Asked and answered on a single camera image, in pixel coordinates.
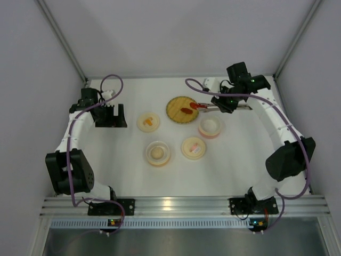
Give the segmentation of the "metal tongs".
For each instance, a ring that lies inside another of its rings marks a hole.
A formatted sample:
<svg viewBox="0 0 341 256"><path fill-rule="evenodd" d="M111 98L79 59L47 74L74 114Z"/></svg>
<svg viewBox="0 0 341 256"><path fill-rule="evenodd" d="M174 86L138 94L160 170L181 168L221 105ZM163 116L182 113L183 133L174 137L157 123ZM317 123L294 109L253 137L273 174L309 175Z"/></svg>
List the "metal tongs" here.
<svg viewBox="0 0 341 256"><path fill-rule="evenodd" d="M212 103L197 103L200 105L197 111L207 113L211 111L221 111L218 106L212 104ZM249 107L246 104L241 104L236 107L236 110L252 110L251 107Z"/></svg>

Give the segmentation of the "red sausage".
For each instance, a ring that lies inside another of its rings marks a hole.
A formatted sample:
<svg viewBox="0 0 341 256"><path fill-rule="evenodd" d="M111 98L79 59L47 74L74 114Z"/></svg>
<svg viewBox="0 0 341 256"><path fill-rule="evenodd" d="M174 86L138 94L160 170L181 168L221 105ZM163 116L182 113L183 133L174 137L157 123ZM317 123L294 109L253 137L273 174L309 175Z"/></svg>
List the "red sausage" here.
<svg viewBox="0 0 341 256"><path fill-rule="evenodd" d="M193 113L193 110L189 109L189 108L181 108L181 112L191 115Z"/></svg>
<svg viewBox="0 0 341 256"><path fill-rule="evenodd" d="M198 108L200 107L200 105L197 104L197 103L191 102L191 103L190 103L190 107L191 107L192 109L198 110Z"/></svg>

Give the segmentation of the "cream lid orange handle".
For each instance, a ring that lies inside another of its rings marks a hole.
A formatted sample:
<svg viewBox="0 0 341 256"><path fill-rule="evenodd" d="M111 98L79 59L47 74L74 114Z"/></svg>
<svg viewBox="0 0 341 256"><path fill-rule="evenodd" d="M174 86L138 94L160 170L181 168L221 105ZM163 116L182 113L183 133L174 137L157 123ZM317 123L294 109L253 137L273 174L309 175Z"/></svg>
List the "cream lid orange handle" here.
<svg viewBox="0 0 341 256"><path fill-rule="evenodd" d="M156 113L153 112L143 113L137 119L137 126L144 133L156 131L159 125L160 118Z"/></svg>

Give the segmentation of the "white rice ball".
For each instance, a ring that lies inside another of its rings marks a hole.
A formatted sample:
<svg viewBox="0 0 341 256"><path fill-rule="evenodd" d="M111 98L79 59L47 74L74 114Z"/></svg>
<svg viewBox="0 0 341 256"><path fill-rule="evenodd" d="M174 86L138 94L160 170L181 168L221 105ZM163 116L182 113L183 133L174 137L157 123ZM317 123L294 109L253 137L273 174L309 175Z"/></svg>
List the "white rice ball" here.
<svg viewBox="0 0 341 256"><path fill-rule="evenodd" d="M151 150L151 157L155 160L159 160L163 158L164 156L164 150L161 147L154 147Z"/></svg>

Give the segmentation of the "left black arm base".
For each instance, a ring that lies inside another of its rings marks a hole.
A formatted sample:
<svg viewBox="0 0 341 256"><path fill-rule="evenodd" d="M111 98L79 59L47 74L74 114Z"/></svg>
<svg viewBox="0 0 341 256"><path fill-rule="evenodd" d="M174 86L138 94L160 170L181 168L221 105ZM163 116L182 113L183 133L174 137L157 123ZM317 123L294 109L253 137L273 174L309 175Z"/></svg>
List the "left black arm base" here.
<svg viewBox="0 0 341 256"><path fill-rule="evenodd" d="M121 215L123 213L122 206L125 212L125 216L133 216L135 211L135 199L117 199L116 204L109 202L101 203L88 203L87 215L89 216L114 216Z"/></svg>

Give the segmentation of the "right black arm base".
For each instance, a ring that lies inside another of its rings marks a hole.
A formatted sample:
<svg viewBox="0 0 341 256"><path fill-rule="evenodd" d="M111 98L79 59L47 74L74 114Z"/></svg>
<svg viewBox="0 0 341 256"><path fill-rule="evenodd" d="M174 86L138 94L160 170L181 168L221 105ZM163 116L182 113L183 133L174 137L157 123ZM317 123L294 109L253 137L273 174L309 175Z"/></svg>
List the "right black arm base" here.
<svg viewBox="0 0 341 256"><path fill-rule="evenodd" d="M267 210L267 213L270 215L279 213L277 202L274 197L261 201L247 197L232 197L229 198L229 203L232 215L262 215L265 214L265 210Z"/></svg>

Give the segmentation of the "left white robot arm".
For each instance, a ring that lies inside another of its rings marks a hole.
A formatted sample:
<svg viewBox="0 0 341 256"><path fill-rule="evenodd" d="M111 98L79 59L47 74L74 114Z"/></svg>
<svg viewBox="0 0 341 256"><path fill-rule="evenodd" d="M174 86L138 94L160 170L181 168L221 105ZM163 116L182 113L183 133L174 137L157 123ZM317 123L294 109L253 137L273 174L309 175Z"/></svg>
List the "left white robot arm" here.
<svg viewBox="0 0 341 256"><path fill-rule="evenodd" d="M81 90L81 98L69 109L69 123L61 143L45 157L46 167L57 194L85 196L113 200L116 194L110 186L95 180L93 169L83 149L93 127L127 128L124 105L118 105L114 114L111 98L114 90L99 91L94 88Z"/></svg>

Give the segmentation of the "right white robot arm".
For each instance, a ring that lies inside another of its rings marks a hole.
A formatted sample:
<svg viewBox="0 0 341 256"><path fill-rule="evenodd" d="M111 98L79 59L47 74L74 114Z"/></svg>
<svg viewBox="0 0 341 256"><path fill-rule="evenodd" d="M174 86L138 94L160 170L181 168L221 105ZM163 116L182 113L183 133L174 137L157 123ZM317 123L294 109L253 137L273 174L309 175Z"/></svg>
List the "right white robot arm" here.
<svg viewBox="0 0 341 256"><path fill-rule="evenodd" d="M274 148L265 161L265 176L246 194L251 204L257 205L278 192L281 182L307 169L316 143L313 138L304 137L288 120L263 75L252 76L244 62L228 67L227 73L228 86L209 77L203 81L203 91L214 94L211 102L223 113L231 114L240 102L245 102L265 127Z"/></svg>

